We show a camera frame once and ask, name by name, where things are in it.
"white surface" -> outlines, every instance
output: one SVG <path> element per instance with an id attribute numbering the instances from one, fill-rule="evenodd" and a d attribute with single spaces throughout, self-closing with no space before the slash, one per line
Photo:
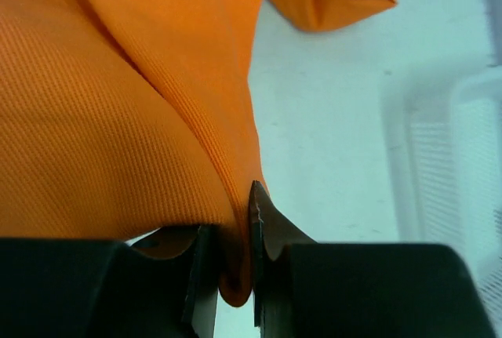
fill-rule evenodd
<path id="1" fill-rule="evenodd" d="M 323 35 L 267 2 L 260 13 L 249 85 L 264 173 L 275 204 L 320 241 L 398 240 L 395 211 L 413 208 L 391 178 L 409 171 L 406 102 L 492 62 L 483 0 L 398 1 Z M 252 300 L 219 300 L 216 338 L 260 336 Z"/>
<path id="2" fill-rule="evenodd" d="M 417 239 L 453 247 L 476 278 L 502 254 L 501 108 L 502 67 L 491 67 L 429 93 L 409 118 L 420 212 L 410 224 Z"/>

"orange cloth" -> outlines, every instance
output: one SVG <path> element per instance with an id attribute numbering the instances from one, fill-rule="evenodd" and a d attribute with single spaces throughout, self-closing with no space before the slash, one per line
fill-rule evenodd
<path id="1" fill-rule="evenodd" d="M 244 303 L 248 195 L 263 179 L 247 86 L 260 1 L 0 0 L 0 235 L 217 224 L 221 292 Z M 273 1 L 312 29 L 384 8 L 345 1 L 330 26 L 301 19 L 311 0 Z"/>

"white plastic basket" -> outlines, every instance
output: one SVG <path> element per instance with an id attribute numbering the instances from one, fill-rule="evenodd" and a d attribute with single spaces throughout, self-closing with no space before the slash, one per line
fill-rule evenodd
<path id="1" fill-rule="evenodd" d="M 466 261 L 502 333 L 502 67 L 422 101 L 410 115 L 420 239 Z"/>

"ribbed knit fabric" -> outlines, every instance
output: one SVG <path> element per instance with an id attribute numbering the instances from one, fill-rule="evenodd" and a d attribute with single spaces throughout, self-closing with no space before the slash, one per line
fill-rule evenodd
<path id="1" fill-rule="evenodd" d="M 217 224 L 243 304 L 260 1 L 0 0 L 0 235 Z"/>

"orange shirt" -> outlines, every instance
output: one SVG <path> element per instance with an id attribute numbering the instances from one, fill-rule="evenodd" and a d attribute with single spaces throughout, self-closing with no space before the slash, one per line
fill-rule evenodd
<path id="1" fill-rule="evenodd" d="M 243 304 L 263 180 L 247 86 L 260 2 L 0 0 L 0 235 L 217 224 L 221 292 Z M 395 0 L 272 2 L 317 31 Z"/>

